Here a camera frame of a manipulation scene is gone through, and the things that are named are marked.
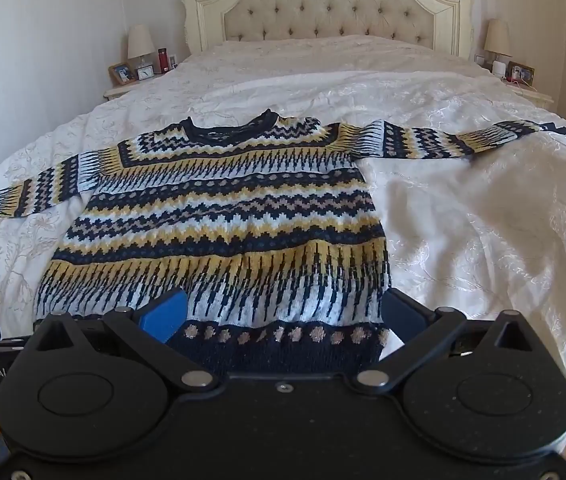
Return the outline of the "small alarm clock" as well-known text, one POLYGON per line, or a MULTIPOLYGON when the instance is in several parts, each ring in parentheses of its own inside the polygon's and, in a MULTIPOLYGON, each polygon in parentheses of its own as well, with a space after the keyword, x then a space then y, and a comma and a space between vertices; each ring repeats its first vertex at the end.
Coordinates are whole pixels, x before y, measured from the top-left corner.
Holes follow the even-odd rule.
POLYGON ((137 78, 138 81, 153 78, 155 76, 154 66, 152 64, 147 64, 144 66, 139 66, 137 68, 137 78))

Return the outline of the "red bottle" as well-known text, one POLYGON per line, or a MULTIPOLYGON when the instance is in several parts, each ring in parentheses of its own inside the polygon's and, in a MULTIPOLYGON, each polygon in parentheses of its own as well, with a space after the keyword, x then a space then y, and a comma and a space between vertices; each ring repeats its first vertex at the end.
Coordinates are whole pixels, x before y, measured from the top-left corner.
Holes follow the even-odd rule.
POLYGON ((157 58, 159 63, 159 68, 161 69, 162 74, 166 74, 170 70, 170 63, 169 57, 167 54, 167 50, 165 48, 161 48, 157 51, 157 58))

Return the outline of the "bedside lamp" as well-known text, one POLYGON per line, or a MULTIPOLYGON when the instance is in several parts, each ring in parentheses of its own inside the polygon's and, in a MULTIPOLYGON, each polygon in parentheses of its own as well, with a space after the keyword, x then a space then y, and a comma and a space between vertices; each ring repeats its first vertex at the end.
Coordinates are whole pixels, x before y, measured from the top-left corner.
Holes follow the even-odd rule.
POLYGON ((502 18, 492 18, 484 37, 484 52, 491 54, 495 61, 505 63, 511 58, 510 29, 502 18))
POLYGON ((128 32, 128 61, 135 67, 152 63, 155 47, 149 26, 144 24, 132 25, 128 32))

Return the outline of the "nightstand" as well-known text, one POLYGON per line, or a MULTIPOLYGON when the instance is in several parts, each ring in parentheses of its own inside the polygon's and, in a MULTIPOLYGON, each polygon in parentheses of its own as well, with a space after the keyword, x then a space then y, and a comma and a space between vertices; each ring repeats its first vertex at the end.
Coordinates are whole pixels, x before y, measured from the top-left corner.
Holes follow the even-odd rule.
POLYGON ((121 96, 124 96, 128 92, 138 89, 139 87, 143 86, 143 84, 144 81, 134 81, 131 82, 130 84, 123 84, 122 86, 117 86, 108 91, 105 91, 103 93, 103 99, 105 99, 106 101, 112 101, 118 99, 121 96))
POLYGON ((525 86, 524 84, 515 84, 515 82, 507 81, 505 83, 514 93, 526 99, 536 107, 543 108, 544 110, 552 110, 554 100, 552 96, 548 96, 539 92, 535 88, 525 86))

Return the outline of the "white cup on nightstand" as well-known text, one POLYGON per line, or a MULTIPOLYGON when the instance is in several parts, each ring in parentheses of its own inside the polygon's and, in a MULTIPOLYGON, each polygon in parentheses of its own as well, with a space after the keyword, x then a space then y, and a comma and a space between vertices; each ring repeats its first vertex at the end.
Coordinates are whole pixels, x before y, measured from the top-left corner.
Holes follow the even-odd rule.
POLYGON ((492 74, 501 79, 506 77, 506 65, 500 61, 494 61, 492 63, 492 74))

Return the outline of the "wooden photo frame left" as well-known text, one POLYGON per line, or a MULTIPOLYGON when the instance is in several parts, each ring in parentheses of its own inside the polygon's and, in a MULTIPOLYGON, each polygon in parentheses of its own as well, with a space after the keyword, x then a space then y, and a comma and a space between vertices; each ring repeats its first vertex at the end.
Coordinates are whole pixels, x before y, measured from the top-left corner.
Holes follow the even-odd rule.
POLYGON ((138 80, 134 70, 127 62, 108 67, 108 73, 110 73, 116 86, 126 86, 138 80))

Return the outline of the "cream tufted headboard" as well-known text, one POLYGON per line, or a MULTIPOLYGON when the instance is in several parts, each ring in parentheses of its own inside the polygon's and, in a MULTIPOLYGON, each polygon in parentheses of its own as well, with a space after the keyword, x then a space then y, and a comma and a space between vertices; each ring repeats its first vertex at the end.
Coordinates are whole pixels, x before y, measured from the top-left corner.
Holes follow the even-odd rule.
POLYGON ((469 58, 472 0, 182 0, 190 52, 225 41, 371 36, 469 58))

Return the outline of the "photo frame right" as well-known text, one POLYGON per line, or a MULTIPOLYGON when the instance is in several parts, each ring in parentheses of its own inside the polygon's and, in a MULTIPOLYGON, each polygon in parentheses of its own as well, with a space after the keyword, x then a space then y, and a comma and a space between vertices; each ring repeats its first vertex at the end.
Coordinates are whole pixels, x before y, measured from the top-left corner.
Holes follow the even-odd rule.
POLYGON ((512 84, 523 84, 531 87, 534 81, 536 70, 528 65, 510 61, 507 64, 506 79, 512 84))

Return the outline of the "left bedside lamp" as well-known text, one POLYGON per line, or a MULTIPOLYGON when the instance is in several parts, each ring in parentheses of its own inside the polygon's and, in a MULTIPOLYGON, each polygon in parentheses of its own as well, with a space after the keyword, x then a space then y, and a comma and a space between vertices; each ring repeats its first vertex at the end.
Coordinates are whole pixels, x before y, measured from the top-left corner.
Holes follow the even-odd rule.
POLYGON ((135 67, 152 63, 155 47, 149 26, 144 24, 132 25, 128 32, 128 61, 135 67))

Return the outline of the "right nightstand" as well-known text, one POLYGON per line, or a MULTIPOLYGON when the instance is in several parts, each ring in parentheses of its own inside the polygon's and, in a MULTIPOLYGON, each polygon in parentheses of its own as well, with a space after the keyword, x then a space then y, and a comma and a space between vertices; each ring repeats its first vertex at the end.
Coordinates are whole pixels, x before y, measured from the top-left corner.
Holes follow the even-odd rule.
POLYGON ((505 83, 514 93, 526 99, 536 107, 543 108, 544 110, 552 110, 554 100, 552 96, 548 96, 539 92, 535 88, 525 86, 524 84, 515 84, 515 82, 507 81, 505 83))

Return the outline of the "left nightstand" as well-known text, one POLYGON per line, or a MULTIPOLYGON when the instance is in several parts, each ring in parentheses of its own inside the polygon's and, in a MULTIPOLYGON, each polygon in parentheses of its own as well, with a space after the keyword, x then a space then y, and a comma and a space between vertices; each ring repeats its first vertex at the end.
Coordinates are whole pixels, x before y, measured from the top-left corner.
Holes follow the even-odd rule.
POLYGON ((105 91, 103 93, 103 99, 105 99, 106 101, 112 101, 118 99, 121 96, 124 96, 128 92, 138 89, 139 87, 143 86, 143 84, 144 81, 134 81, 131 82, 130 84, 123 84, 122 86, 117 86, 108 91, 105 91))

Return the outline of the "right bedside lamp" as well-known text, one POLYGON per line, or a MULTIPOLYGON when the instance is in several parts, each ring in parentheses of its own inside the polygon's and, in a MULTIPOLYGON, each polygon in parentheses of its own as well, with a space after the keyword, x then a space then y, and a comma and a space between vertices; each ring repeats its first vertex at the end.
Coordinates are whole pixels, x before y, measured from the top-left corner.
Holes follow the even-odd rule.
POLYGON ((492 18, 484 37, 484 52, 491 54, 495 61, 505 63, 511 58, 510 29, 502 18, 492 18))

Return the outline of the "navy yellow white knit sweater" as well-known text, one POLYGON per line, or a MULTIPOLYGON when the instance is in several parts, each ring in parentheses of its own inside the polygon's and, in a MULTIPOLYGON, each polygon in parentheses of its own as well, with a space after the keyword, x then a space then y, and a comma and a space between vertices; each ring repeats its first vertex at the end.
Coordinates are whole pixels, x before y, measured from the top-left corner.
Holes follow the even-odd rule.
POLYGON ((359 160, 462 158, 554 130, 324 125, 272 110, 239 127, 184 120, 3 188, 0 218, 88 198, 42 274, 36 318, 94 318, 180 289, 187 312, 168 342, 213 373, 356 373, 387 344, 391 285, 359 160))

